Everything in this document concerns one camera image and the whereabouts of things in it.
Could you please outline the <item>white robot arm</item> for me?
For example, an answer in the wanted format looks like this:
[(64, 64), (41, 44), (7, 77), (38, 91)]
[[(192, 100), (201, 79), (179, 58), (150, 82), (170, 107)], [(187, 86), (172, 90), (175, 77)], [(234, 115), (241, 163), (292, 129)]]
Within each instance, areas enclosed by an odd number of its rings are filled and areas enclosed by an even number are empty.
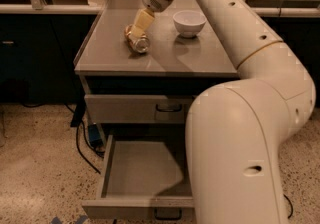
[[(173, 0), (142, 0), (133, 34)], [(239, 78), (193, 101), (185, 146), (197, 224), (288, 224), (278, 149), (316, 102), (309, 73), (243, 0), (196, 0)]]

